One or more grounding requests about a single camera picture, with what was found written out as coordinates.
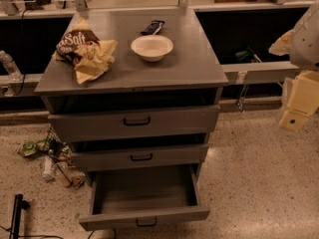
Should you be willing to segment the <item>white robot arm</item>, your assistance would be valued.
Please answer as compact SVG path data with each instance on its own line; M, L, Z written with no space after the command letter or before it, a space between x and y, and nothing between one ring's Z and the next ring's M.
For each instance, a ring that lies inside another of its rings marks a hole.
M291 81L279 126L297 131L319 108L319 1L315 1L295 24L269 48L277 56L288 55L301 70Z

